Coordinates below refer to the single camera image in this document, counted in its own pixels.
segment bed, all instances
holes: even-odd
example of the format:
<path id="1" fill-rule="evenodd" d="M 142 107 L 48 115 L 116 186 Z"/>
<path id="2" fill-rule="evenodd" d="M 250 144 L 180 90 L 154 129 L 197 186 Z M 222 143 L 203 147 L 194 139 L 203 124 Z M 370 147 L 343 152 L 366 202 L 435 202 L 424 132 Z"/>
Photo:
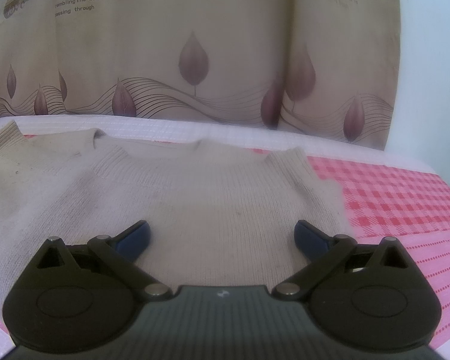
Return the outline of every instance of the bed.
<path id="1" fill-rule="evenodd" d="M 394 235 L 414 258 L 442 305 L 442 319 L 431 346 L 450 359 L 450 188 L 420 161 L 327 139 L 287 132 L 194 122 L 108 115 L 17 116 L 23 134 L 77 131 L 98 127 L 116 137 L 186 143 L 209 138 L 256 151 L 302 147 L 322 179 L 343 188 L 355 238 L 378 243 Z M 13 346 L 0 320 L 0 357 Z"/>

